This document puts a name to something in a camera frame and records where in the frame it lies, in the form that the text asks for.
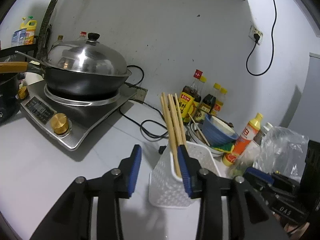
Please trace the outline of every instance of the black pot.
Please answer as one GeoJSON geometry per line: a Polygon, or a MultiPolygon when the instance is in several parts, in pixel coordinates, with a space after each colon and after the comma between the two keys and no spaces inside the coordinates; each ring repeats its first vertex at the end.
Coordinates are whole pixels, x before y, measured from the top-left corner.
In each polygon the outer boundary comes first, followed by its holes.
{"type": "Polygon", "coordinates": [[[17,73],[0,74],[0,123],[14,114],[18,105],[19,90],[17,73]]]}

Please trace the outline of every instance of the dirty wall outlet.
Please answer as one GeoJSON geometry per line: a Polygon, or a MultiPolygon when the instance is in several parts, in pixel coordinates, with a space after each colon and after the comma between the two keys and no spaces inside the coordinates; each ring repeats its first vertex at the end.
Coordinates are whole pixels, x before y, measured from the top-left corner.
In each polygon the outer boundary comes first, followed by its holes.
{"type": "Polygon", "coordinates": [[[134,87],[137,90],[137,93],[134,95],[132,99],[140,100],[144,102],[144,99],[147,96],[148,89],[141,88],[141,87],[134,87]]]}
{"type": "Polygon", "coordinates": [[[258,45],[261,45],[262,44],[262,40],[263,40],[263,33],[261,31],[259,31],[255,26],[252,25],[251,28],[250,28],[250,32],[249,32],[249,37],[253,41],[256,41],[254,36],[253,36],[255,33],[260,35],[260,39],[258,41],[258,45]]]}

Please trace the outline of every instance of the bundle of chopsticks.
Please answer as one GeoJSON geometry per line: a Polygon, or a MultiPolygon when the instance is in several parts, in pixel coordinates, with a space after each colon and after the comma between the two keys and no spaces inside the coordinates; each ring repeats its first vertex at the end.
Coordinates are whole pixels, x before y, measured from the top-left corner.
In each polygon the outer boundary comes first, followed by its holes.
{"type": "Polygon", "coordinates": [[[181,178],[181,171],[178,163],[178,146],[184,145],[187,148],[187,140],[185,131],[183,128],[183,121],[181,117],[180,107],[179,107],[179,100],[177,94],[174,95],[175,102],[173,100],[173,96],[168,94],[168,101],[170,106],[170,112],[168,108],[168,103],[166,100],[165,93],[161,94],[161,106],[162,112],[164,115],[164,120],[167,125],[168,134],[169,134],[169,144],[171,148],[171,152],[173,155],[173,164],[174,169],[178,177],[181,178]]]}

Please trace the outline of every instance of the black lid knob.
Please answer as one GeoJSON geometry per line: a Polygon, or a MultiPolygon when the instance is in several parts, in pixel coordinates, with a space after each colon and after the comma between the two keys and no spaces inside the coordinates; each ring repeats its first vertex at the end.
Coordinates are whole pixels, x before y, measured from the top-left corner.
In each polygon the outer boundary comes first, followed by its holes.
{"type": "Polygon", "coordinates": [[[88,40],[96,41],[99,39],[100,34],[97,33],[88,33],[88,40]]]}

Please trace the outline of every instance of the black plug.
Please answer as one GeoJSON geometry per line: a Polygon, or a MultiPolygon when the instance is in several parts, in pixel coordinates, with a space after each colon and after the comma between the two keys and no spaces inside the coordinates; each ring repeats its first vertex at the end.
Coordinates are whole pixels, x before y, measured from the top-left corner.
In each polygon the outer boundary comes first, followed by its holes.
{"type": "Polygon", "coordinates": [[[256,43],[258,43],[258,41],[260,40],[260,35],[259,34],[257,34],[257,33],[255,33],[254,35],[253,35],[253,37],[255,38],[255,42],[256,43]]]}

